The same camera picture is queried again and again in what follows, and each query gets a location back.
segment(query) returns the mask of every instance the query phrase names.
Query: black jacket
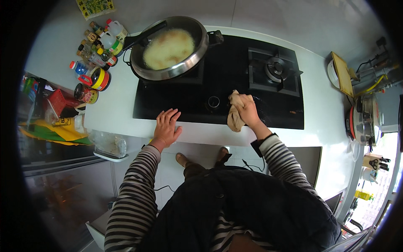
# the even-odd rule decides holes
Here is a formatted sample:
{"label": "black jacket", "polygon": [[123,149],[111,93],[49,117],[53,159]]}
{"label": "black jacket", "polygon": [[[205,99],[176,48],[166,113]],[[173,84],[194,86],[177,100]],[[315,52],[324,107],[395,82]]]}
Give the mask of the black jacket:
{"label": "black jacket", "polygon": [[226,167],[187,179],[161,210],[139,251],[209,251],[220,210],[283,252],[322,251],[341,236],[333,214],[310,192]]}

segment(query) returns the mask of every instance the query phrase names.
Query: yellow poster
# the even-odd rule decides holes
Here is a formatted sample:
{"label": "yellow poster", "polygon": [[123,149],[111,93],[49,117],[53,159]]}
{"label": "yellow poster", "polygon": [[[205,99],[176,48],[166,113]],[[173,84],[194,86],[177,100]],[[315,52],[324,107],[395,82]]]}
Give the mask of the yellow poster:
{"label": "yellow poster", "polygon": [[115,11],[112,0],[76,0],[86,20]]}

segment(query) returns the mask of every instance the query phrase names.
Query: person's left hand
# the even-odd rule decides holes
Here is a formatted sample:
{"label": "person's left hand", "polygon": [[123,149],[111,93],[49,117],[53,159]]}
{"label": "person's left hand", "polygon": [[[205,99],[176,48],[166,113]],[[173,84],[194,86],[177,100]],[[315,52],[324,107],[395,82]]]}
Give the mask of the person's left hand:
{"label": "person's left hand", "polygon": [[169,109],[166,112],[162,111],[157,116],[157,126],[154,131],[154,138],[150,145],[156,147],[160,152],[166,147],[169,147],[176,141],[182,133],[182,126],[179,126],[175,131],[176,121],[181,115],[178,109]]}

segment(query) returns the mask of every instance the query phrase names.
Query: white countertop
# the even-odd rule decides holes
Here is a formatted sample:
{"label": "white countertop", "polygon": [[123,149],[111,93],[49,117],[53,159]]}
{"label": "white countertop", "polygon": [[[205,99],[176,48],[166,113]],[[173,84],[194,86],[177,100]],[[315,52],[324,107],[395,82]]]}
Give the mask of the white countertop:
{"label": "white countertop", "polygon": [[[350,182],[354,162],[348,153],[348,139],[344,127],[344,94],[330,83],[323,57],[298,45],[262,33],[236,28],[206,26],[208,31],[220,30],[224,35],[247,37],[283,46],[295,51],[303,74],[301,84],[304,102],[305,129],[271,128],[288,147],[321,146],[322,156],[316,189],[322,198],[334,196]],[[152,138],[155,120],[134,119],[133,106],[138,78],[123,62],[123,56],[111,67],[112,81],[98,101],[87,105],[84,126],[90,129]],[[256,139],[249,127],[240,133],[227,125],[177,122],[183,126],[179,142],[249,146]]]}

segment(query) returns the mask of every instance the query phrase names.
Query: gas stove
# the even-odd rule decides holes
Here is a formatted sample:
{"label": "gas stove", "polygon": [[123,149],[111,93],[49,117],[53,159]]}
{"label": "gas stove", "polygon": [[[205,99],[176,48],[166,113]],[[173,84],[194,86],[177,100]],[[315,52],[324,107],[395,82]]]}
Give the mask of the gas stove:
{"label": "gas stove", "polygon": [[224,35],[183,76],[164,83],[139,80],[133,118],[155,119],[177,108],[178,121],[226,124],[234,89],[251,94],[267,127],[304,129],[303,96],[295,52],[274,44]]}

